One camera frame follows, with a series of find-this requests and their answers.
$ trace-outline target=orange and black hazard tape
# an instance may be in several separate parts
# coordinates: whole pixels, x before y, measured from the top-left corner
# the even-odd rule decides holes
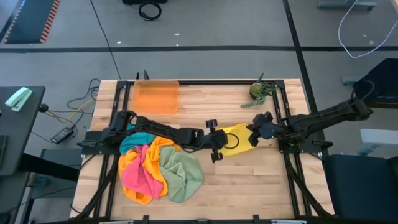
[[[17,18],[18,18],[18,16],[19,16],[19,13],[21,12],[21,9],[22,9],[22,6],[18,9],[17,13],[15,14],[14,20],[12,20],[12,23],[11,23],[10,27],[8,28],[8,32],[7,32],[6,36],[4,37],[4,43],[5,43],[5,44],[6,44],[7,41],[8,41],[8,37],[10,36],[10,33],[11,33],[11,31],[12,31],[12,28],[13,28],[14,25],[15,25],[15,21],[17,21]]]
[[[45,22],[43,33],[42,36],[40,37],[40,43],[44,43],[49,37],[50,29],[59,7],[60,7],[60,0],[54,0],[51,11],[49,13],[49,18],[47,18],[47,21]]]

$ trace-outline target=pile of cloth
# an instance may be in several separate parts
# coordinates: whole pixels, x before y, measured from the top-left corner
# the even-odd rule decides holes
[[[119,159],[123,193],[143,205],[164,195],[177,203],[188,200],[200,188],[204,176],[198,159],[179,150],[173,141],[149,133],[124,139]]]

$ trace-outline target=white cable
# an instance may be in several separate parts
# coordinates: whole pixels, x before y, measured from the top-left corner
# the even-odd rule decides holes
[[[365,55],[368,55],[368,54],[374,52],[375,50],[377,50],[379,47],[381,47],[381,46],[387,41],[387,39],[390,37],[392,31],[394,31],[394,29],[396,28],[396,25],[398,24],[398,20],[397,20],[396,23],[392,26],[392,28],[391,28],[390,32],[388,33],[387,37],[383,40],[383,42],[382,42],[380,45],[378,45],[377,47],[375,47],[373,50],[371,50],[371,51],[369,51],[369,52],[367,52],[367,53],[365,53],[365,54],[362,54],[362,55],[358,55],[358,56],[355,56],[355,57],[352,56],[352,55],[350,54],[350,52],[347,50],[346,46],[344,46],[344,44],[343,44],[342,41],[341,41],[340,29],[341,29],[341,25],[343,24],[344,19],[346,18],[346,16],[348,15],[348,13],[354,8],[354,6],[355,6],[355,4],[356,4],[357,2],[358,2],[358,0],[356,0],[356,1],[354,2],[354,4],[351,6],[350,9],[348,9],[348,12],[347,12],[347,13],[344,15],[344,17],[341,19],[340,25],[338,26],[338,41],[340,42],[341,46],[344,47],[344,49],[346,50],[347,54],[348,54],[351,58],[353,58],[353,59],[360,58],[360,57],[363,57],[363,56],[365,56]]]

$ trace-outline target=small plant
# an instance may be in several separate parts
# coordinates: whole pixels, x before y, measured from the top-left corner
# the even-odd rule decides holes
[[[267,83],[261,83],[262,74],[258,81],[250,86],[250,96],[254,100],[250,103],[246,103],[241,105],[241,108],[250,108],[252,106],[264,104],[267,96],[272,96],[272,92],[275,90],[275,87],[272,85],[268,85]]]

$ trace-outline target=black stripe on floor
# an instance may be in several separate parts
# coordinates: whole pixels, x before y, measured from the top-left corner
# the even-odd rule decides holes
[[[283,3],[284,3],[284,7],[285,7],[287,22],[289,23],[290,33],[292,34],[292,39],[293,39],[293,44],[294,44],[296,55],[297,55],[298,65],[300,66],[300,71],[301,71],[301,75],[302,75],[303,82],[304,82],[304,89],[307,94],[308,104],[310,105],[310,111],[312,113],[314,113],[314,112],[318,111],[318,108],[317,108],[317,104],[315,103],[315,97],[313,95],[310,77],[308,76],[308,72],[307,72],[307,67],[305,66],[304,56],[303,56],[303,52],[302,52],[302,49],[300,46],[299,37],[297,35],[296,27],[294,26],[292,12],[290,10],[288,0],[283,0]]]
[[[371,47],[347,47],[349,51],[370,51]],[[185,52],[185,51],[284,51],[295,52],[294,46],[194,46],[194,47],[111,47],[112,52]],[[342,47],[301,47],[302,52],[344,52]],[[386,46],[379,52],[398,51],[398,47]],[[109,52],[107,47],[46,47],[0,48],[0,53],[79,53]]]

